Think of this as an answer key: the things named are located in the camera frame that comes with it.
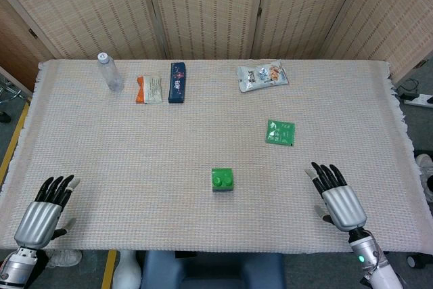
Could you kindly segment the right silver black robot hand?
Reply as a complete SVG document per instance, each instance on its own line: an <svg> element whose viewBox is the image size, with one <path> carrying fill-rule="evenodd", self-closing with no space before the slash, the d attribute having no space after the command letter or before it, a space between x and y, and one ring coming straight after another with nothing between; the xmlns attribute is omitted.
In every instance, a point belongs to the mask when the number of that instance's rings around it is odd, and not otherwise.
<svg viewBox="0 0 433 289"><path fill-rule="evenodd" d="M355 194L340 172L334 166L312 162L313 170L305 172L324 201L332 223L343 232L364 227L367 215Z"/></svg>

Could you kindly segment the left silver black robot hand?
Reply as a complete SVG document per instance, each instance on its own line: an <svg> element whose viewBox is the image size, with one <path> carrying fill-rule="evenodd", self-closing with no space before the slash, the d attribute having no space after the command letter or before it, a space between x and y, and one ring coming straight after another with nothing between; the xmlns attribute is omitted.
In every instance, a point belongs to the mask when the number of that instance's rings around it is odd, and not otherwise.
<svg viewBox="0 0 433 289"><path fill-rule="evenodd" d="M14 240L18 246L42 249L50 241L67 234L74 227L75 218L71 218L61 228L57 225L71 194L80 182L74 175L50 177L43 182L15 233Z"/></svg>

